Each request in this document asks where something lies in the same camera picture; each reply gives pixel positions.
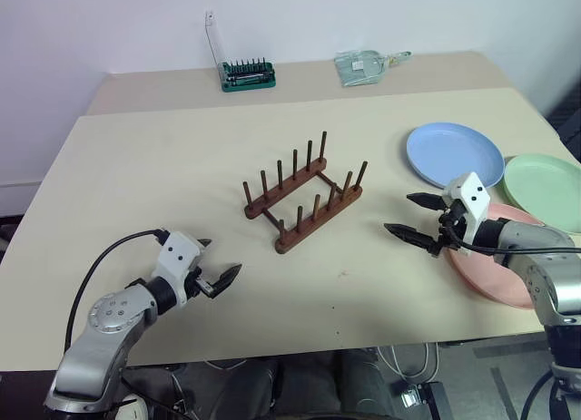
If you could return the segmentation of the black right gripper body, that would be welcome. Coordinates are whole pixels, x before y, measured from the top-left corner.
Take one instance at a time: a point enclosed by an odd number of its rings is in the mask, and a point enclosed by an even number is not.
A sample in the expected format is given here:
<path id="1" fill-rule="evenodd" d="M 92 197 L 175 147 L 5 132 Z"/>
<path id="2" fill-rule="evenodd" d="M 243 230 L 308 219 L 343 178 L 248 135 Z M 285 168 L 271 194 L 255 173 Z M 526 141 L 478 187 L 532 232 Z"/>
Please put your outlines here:
<path id="1" fill-rule="evenodd" d="M 443 199 L 436 199 L 436 207 L 443 214 L 438 218 L 437 252 L 443 249 L 459 250 L 462 247 L 462 237 L 466 232 L 464 215 L 467 209 L 460 200 L 453 200 L 447 205 Z"/>

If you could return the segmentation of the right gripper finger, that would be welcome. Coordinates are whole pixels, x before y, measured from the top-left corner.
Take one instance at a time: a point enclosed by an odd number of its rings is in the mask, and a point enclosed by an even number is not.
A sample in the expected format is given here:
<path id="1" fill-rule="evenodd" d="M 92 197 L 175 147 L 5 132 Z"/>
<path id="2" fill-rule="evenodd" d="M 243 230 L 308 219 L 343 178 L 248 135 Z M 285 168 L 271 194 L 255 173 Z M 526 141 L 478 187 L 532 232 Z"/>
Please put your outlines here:
<path id="1" fill-rule="evenodd" d="M 424 249 L 431 256 L 438 256 L 442 245 L 427 234 L 418 232 L 416 229 L 410 226 L 395 224 L 395 223 L 384 223 L 384 228 L 396 238 L 413 245 L 417 248 Z"/>
<path id="2" fill-rule="evenodd" d="M 406 198 L 422 208 L 429 210 L 447 210 L 448 205 L 441 195 L 426 193 L 426 192 L 416 192 L 410 193 Z"/>

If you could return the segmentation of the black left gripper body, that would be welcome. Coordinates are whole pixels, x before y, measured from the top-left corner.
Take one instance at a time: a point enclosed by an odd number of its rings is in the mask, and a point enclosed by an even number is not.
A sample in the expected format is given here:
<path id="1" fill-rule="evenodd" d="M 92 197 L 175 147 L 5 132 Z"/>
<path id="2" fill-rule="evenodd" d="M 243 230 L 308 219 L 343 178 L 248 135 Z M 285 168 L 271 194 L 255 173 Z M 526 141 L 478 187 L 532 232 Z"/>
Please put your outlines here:
<path id="1" fill-rule="evenodd" d="M 207 298 L 215 297 L 215 288 L 202 278 L 202 269 L 200 267 L 196 267 L 188 273 L 184 281 L 184 290 L 187 299 L 195 298 L 200 294 Z"/>

